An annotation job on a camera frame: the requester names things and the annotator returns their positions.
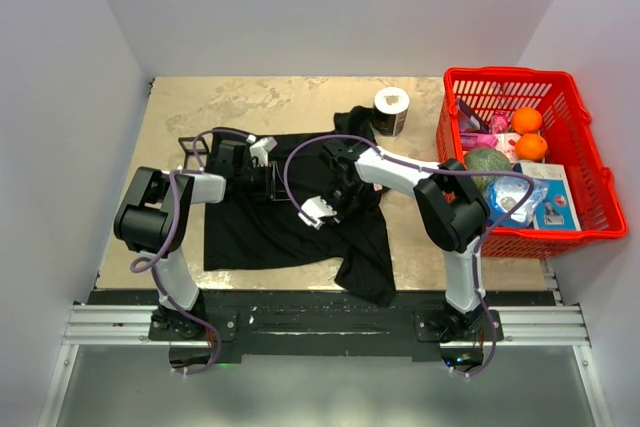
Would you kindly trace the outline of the black garment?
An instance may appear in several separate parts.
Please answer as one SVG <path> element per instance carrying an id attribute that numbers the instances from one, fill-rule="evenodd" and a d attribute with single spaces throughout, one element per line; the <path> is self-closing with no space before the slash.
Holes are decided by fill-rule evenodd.
<path id="1" fill-rule="evenodd" d="M 337 134 L 352 134 L 375 141 L 372 109 L 355 106 L 333 117 Z M 290 152 L 308 139 L 330 132 L 264 134 L 277 146 L 269 154 L 280 172 Z M 318 157 L 322 143 L 305 147 L 291 162 L 289 182 L 302 203 L 322 194 L 331 171 Z M 262 270 L 302 266 L 329 258 L 341 258 L 334 282 L 378 306 L 388 306 L 396 294 L 386 222 L 380 208 L 384 190 L 367 186 L 361 208 L 354 217 L 316 230 L 298 217 L 286 201 L 258 202 L 245 193 L 205 207 L 203 262 L 205 271 Z"/>

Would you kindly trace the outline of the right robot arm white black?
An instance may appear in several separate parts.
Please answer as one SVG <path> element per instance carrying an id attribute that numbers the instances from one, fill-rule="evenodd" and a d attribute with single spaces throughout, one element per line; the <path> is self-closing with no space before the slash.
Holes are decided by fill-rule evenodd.
<path id="1" fill-rule="evenodd" d="M 444 307 L 425 323 L 442 342 L 475 335 L 486 310 L 480 240 L 489 208 L 463 164 L 422 162 L 340 140 L 326 142 L 320 158 L 334 175 L 323 197 L 324 218 L 355 215 L 365 189 L 375 184 L 415 201 L 428 237 L 443 252 L 447 278 Z"/>

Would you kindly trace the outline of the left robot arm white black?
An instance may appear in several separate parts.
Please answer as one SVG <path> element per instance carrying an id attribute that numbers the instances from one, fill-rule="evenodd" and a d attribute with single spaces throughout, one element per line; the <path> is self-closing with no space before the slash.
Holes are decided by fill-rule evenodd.
<path id="1" fill-rule="evenodd" d="M 130 270 L 149 271 L 156 285 L 158 307 L 152 324 L 187 340 L 215 335 L 182 249 L 190 208 L 221 203 L 235 191 L 272 201 L 279 175 L 269 159 L 277 146 L 273 137 L 222 140 L 216 150 L 204 140 L 193 143 L 184 152 L 199 162 L 197 170 L 136 170 L 113 226 L 115 237 L 137 254 Z"/>

